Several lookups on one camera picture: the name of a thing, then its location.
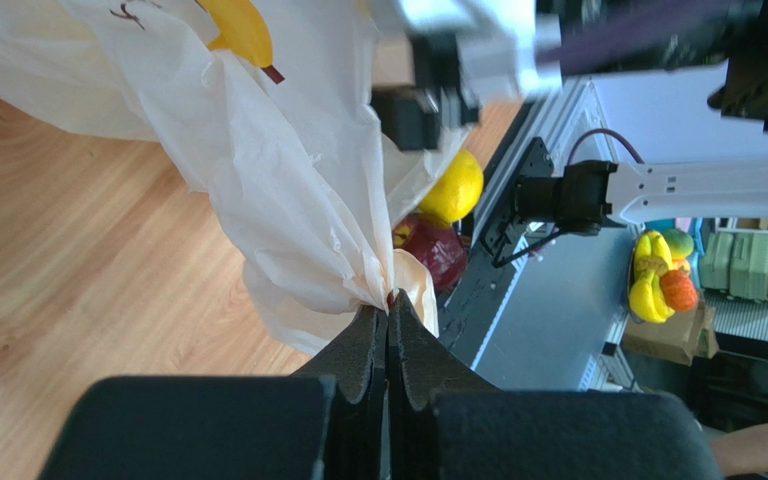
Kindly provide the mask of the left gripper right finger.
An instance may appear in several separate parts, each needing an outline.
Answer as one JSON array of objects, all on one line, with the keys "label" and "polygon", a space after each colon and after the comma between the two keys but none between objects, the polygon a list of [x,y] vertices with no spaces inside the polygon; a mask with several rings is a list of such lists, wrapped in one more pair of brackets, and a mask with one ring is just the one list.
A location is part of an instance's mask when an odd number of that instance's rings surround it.
[{"label": "left gripper right finger", "polygon": [[388,299],[394,479],[719,479],[691,412],[668,394],[508,391]]}]

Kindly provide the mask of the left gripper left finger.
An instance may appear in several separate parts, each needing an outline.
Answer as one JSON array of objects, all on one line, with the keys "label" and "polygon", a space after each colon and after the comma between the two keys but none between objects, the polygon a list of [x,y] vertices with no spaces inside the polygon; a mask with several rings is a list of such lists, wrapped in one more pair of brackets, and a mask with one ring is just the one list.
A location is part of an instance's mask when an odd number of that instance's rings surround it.
[{"label": "left gripper left finger", "polygon": [[287,376],[117,376],[71,410],[44,479],[376,479],[386,315]]}]

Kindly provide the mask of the dark red fake apple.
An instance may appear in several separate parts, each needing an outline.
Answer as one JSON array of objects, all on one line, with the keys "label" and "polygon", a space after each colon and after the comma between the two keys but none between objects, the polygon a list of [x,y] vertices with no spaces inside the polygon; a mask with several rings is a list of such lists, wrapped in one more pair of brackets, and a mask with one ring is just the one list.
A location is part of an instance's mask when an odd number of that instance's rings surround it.
[{"label": "dark red fake apple", "polygon": [[411,213],[392,231],[393,246],[429,271],[436,291],[451,291],[465,274],[467,249],[455,228],[433,215]]}]

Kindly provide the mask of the yellow fake lemon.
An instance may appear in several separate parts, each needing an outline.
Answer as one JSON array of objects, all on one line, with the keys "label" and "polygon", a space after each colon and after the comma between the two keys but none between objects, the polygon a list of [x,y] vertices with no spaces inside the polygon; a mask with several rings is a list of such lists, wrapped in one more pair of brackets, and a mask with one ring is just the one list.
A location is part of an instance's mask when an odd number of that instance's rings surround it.
[{"label": "yellow fake lemon", "polygon": [[467,216],[484,189],[484,172],[477,158],[460,149],[437,183],[420,201],[418,210],[447,223]]}]

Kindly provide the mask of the translucent white plastic bag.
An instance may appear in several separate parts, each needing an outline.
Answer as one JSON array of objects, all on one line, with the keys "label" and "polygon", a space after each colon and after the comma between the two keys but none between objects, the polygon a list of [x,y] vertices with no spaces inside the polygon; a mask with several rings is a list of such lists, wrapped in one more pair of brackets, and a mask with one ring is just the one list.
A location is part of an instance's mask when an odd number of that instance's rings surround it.
[{"label": "translucent white plastic bag", "polygon": [[0,1],[0,97],[71,133],[156,141],[208,195],[270,334],[314,354],[404,289],[437,333],[432,279],[394,250],[465,139],[402,153],[370,107],[377,32],[355,1],[259,1],[283,76],[208,43],[196,1]]}]

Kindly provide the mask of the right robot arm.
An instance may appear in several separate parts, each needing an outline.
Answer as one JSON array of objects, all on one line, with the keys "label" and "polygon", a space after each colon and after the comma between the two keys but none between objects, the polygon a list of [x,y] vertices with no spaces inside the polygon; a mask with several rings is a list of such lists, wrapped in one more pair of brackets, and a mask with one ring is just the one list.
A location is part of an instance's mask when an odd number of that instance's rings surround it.
[{"label": "right robot arm", "polygon": [[[607,1],[593,20],[563,26],[536,62],[565,77],[725,64],[708,106],[768,131],[768,1]],[[669,217],[768,217],[768,158],[711,163],[588,160],[559,177],[522,176],[508,200],[516,221],[559,234]]]}]

